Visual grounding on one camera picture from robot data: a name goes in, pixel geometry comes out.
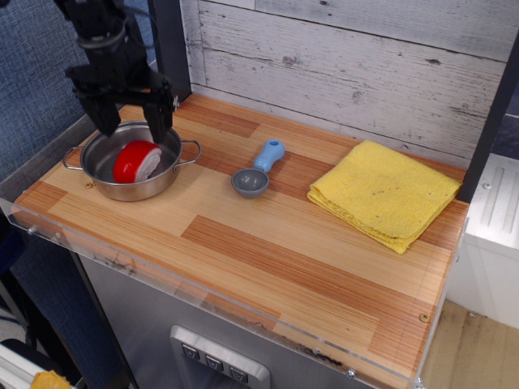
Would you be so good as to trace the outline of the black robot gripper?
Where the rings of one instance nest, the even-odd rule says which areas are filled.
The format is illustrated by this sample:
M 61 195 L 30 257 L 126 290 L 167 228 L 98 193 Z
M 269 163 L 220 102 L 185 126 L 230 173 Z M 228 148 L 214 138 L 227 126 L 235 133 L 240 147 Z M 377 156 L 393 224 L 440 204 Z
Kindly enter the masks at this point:
M 79 38 L 88 64 L 71 66 L 66 77 L 97 129 L 110 137 L 121 118 L 117 104 L 143 107 L 154 143 L 161 143 L 173 125 L 178 98 L 169 79 L 147 63 L 142 41 L 134 38 Z

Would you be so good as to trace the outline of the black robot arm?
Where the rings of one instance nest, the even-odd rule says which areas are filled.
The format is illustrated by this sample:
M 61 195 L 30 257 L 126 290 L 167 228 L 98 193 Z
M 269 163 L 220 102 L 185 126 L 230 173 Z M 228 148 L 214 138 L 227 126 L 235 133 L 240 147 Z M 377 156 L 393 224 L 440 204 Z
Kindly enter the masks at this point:
M 88 64 L 66 69 L 85 113 L 104 135 L 121 123 L 119 105 L 143 109 L 152 139 L 161 143 L 173 125 L 177 97 L 169 79 L 148 64 L 136 9 L 123 1 L 57 1 L 76 32 Z

